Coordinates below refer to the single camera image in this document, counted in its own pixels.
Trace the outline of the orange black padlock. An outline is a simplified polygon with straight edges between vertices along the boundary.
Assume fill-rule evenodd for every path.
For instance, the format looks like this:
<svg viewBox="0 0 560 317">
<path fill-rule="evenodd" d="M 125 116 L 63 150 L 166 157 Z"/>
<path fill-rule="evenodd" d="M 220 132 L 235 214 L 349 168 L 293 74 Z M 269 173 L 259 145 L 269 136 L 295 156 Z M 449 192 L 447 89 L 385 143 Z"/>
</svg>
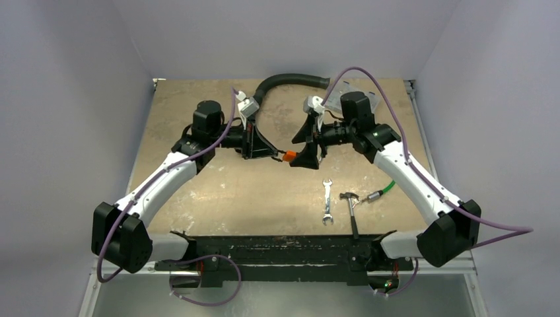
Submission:
<svg viewBox="0 0 560 317">
<path fill-rule="evenodd" d="M 278 153 L 281 154 L 281 157 L 272 157 L 272 159 L 277 162 L 293 162 L 298 155 L 298 153 L 294 151 L 279 151 Z"/>
</svg>

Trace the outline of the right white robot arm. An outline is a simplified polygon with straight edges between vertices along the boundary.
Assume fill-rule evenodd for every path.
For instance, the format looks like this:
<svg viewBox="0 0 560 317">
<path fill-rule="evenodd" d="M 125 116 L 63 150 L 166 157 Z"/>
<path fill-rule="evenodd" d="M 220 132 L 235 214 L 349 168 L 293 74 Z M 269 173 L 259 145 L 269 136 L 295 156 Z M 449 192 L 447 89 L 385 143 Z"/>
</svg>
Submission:
<svg viewBox="0 0 560 317">
<path fill-rule="evenodd" d="M 347 92 L 340 100 L 343 121 L 334 123 L 324 123 L 322 98 L 309 96 L 304 101 L 307 118 L 292 140 L 304 143 L 304 148 L 288 160 L 290 166 L 317 170 L 327 147 L 350 144 L 395 181 L 427 224 L 425 230 L 394 230 L 377 238 L 370 263 L 386 269 L 397 258 L 410 257 L 442 267 L 473 247 L 479 232 L 474 218 L 481 215 L 480 206 L 444 189 L 405 149 L 404 140 L 389 125 L 376 123 L 363 92 Z"/>
</svg>

